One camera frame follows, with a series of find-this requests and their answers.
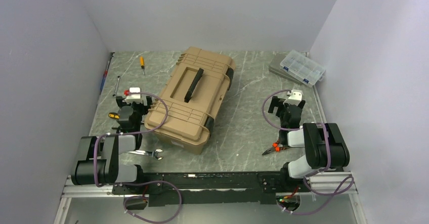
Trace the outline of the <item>tan plastic toolbox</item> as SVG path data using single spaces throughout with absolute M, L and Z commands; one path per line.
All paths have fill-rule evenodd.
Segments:
M 236 64 L 226 55 L 189 47 L 144 119 L 161 142 L 201 154 L 230 89 Z

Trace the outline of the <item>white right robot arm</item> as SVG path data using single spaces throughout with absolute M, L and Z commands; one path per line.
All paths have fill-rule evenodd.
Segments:
M 280 120 L 278 140 L 263 154 L 293 148 L 304 149 L 304 155 L 283 165 L 279 186 L 291 191 L 300 186 L 311 174 L 337 170 L 348 166 L 350 153 L 336 123 L 302 123 L 302 112 L 306 102 L 301 97 L 282 99 L 271 97 L 268 113 Z

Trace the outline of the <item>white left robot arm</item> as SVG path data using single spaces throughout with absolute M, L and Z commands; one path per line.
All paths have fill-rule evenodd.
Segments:
M 119 126 L 115 133 L 99 141 L 96 136 L 82 137 L 71 170 L 74 185 L 92 185 L 94 179 L 94 161 L 96 161 L 98 184 L 125 183 L 130 192 L 137 194 L 144 190 L 145 179 L 138 174 L 142 172 L 139 165 L 119 163 L 119 155 L 140 149 L 143 136 L 140 132 L 143 116 L 149 112 L 152 98 L 137 99 L 127 103 L 121 96 L 116 97 L 119 110 Z

